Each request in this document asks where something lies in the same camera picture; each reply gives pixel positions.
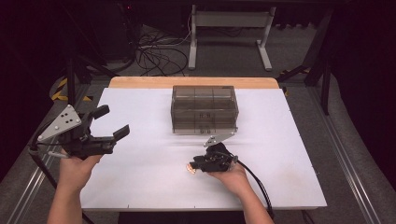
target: white board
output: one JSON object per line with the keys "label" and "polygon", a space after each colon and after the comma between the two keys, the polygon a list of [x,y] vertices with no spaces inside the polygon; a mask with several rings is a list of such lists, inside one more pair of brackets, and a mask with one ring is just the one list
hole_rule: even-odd
{"label": "white board", "polygon": [[[236,89],[238,132],[223,143],[264,184],[274,209],[326,206],[282,90]],[[110,113],[92,122],[93,136],[131,133],[95,166],[81,193],[87,210],[240,210],[215,178],[186,164],[204,155],[208,135],[172,133],[171,89],[105,89],[99,105]],[[249,181],[261,197],[260,189]]]}

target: transparent container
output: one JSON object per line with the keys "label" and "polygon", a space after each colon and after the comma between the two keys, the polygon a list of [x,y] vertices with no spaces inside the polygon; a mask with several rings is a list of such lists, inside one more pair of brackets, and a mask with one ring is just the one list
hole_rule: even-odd
{"label": "transparent container", "polygon": [[235,133],[238,105],[234,88],[174,86],[171,115],[173,133]]}

